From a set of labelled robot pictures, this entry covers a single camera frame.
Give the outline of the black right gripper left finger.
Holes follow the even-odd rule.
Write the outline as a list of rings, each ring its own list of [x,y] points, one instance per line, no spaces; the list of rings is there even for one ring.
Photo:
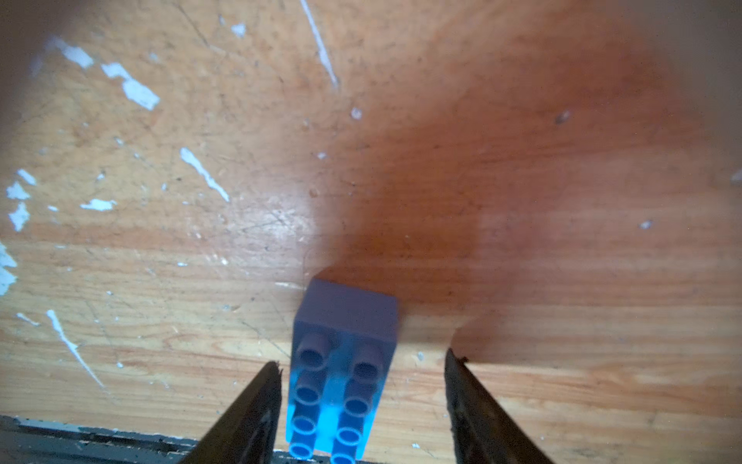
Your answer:
[[[281,400],[279,364],[268,362],[182,461],[271,462]]]

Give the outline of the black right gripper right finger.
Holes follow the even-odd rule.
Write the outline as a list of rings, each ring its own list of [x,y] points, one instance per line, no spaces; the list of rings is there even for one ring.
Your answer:
[[[465,358],[446,352],[444,380],[458,463],[552,464],[467,368]]]

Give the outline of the blue lego brick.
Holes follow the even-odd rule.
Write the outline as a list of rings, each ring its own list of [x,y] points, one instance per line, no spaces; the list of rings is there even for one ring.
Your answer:
[[[362,460],[398,340],[389,295],[315,278],[294,319],[286,439],[293,458]]]

